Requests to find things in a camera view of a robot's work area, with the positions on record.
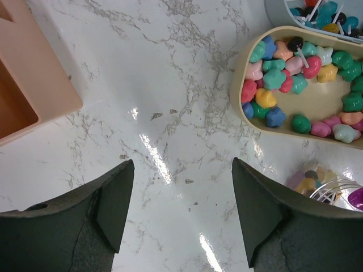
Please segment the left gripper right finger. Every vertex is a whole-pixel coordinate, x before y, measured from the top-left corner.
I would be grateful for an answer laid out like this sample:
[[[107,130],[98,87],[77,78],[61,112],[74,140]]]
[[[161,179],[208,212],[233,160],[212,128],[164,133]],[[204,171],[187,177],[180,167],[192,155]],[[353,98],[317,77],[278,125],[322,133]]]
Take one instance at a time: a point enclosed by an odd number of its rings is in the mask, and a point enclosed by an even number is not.
[[[362,214],[307,198],[235,158],[234,194],[255,271],[361,271]]]

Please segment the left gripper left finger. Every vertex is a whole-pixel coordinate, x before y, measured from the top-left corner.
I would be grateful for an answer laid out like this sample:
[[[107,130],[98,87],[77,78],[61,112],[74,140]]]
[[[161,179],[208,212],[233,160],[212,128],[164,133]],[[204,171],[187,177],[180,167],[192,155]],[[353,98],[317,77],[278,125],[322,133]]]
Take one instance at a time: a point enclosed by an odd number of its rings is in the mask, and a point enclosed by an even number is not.
[[[127,160],[76,189],[1,213],[2,271],[111,271],[134,181]]]

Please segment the clear glass jar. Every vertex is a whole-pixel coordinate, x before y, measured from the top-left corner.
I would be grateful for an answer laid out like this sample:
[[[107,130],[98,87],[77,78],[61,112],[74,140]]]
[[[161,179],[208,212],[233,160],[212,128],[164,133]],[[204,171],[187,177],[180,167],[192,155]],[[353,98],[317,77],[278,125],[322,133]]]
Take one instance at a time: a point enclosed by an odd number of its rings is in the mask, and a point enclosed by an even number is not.
[[[348,196],[362,188],[362,183],[324,165],[317,163],[305,165],[287,178],[285,186],[307,198],[330,206],[361,212],[349,204]]]

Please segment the magenta plastic scoop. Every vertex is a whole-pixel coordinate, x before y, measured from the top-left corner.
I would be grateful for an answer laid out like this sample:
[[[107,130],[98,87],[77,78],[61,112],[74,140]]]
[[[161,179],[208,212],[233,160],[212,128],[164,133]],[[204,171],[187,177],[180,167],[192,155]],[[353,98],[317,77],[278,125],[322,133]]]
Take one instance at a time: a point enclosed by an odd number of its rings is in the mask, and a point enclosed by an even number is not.
[[[363,188],[359,188],[350,193],[348,202],[355,209],[363,211]]]

